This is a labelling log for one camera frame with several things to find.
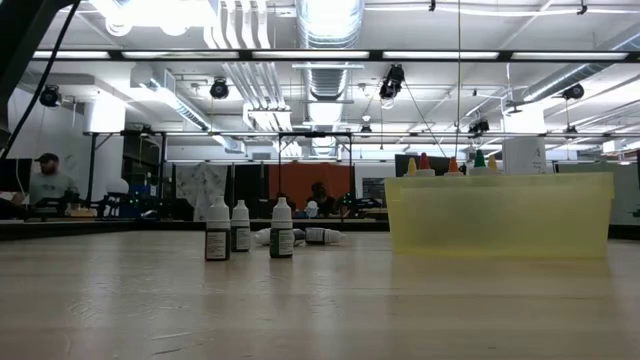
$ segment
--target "monitor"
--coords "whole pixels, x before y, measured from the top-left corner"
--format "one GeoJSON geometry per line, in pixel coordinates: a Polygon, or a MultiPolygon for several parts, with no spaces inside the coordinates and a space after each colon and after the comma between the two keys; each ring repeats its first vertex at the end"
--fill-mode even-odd
{"type": "Polygon", "coordinates": [[[33,159],[0,160],[0,191],[28,192],[33,159]]]}

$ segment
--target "orange wall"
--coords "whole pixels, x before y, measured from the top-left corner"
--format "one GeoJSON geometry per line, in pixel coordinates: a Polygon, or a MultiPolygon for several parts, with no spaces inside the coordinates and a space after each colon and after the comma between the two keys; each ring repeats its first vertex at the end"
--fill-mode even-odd
{"type": "MultiPolygon", "coordinates": [[[[329,196],[338,200],[350,191],[349,167],[331,164],[285,164],[282,165],[282,192],[289,201],[296,203],[299,210],[307,206],[311,197],[311,185],[321,181],[329,196]]],[[[275,199],[278,194],[278,166],[269,168],[269,198],[275,199]]]]}

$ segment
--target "fluorescent light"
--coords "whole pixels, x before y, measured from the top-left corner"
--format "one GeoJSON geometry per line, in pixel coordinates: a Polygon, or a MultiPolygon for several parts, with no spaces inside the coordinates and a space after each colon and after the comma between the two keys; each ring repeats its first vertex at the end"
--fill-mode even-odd
{"type": "Polygon", "coordinates": [[[293,69],[336,69],[336,70],[347,70],[347,69],[364,69],[364,65],[362,64],[293,64],[291,65],[293,69]]]}
{"type": "Polygon", "coordinates": [[[622,60],[629,56],[623,52],[516,52],[515,60],[622,60]]]}
{"type": "Polygon", "coordinates": [[[254,59],[310,59],[322,60],[331,58],[366,59],[368,51],[336,51],[336,50],[291,50],[291,51],[254,51],[254,59]]]}
{"type": "Polygon", "coordinates": [[[354,136],[357,137],[403,137],[403,136],[409,136],[411,135],[411,133],[408,132],[357,132],[357,133],[353,133],[354,136]]]}
{"type": "Polygon", "coordinates": [[[237,59],[237,51],[123,51],[122,56],[127,59],[237,59]]]}
{"type": "MultiPolygon", "coordinates": [[[[49,59],[51,51],[36,51],[34,59],[49,59]]],[[[106,51],[58,51],[56,59],[109,59],[106,51]]]]}
{"type": "Polygon", "coordinates": [[[167,136],[208,136],[209,133],[206,132],[170,132],[167,133],[167,136]]]}
{"type": "Polygon", "coordinates": [[[453,60],[460,57],[465,60],[496,59],[500,55],[498,52],[489,51],[385,51],[382,53],[383,59],[448,59],[453,60]]]}
{"type": "Polygon", "coordinates": [[[221,132],[224,136],[278,136],[276,132],[221,132]]]}

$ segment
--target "black cap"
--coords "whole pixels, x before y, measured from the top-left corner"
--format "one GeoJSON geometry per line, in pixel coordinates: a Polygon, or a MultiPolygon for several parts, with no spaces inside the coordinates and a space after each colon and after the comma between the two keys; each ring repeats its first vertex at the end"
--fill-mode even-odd
{"type": "Polygon", "coordinates": [[[60,159],[58,158],[58,155],[56,155],[56,154],[44,153],[44,154],[40,155],[40,157],[37,158],[36,161],[46,164],[49,161],[60,162],[60,159]]]}

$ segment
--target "green bottle cap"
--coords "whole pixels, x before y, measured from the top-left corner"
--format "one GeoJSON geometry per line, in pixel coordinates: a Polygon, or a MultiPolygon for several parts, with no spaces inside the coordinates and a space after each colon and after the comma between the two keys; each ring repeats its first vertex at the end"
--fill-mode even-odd
{"type": "Polygon", "coordinates": [[[487,165],[484,162],[484,153],[480,149],[476,151],[476,161],[473,163],[473,167],[475,168],[487,167],[487,165]]]}

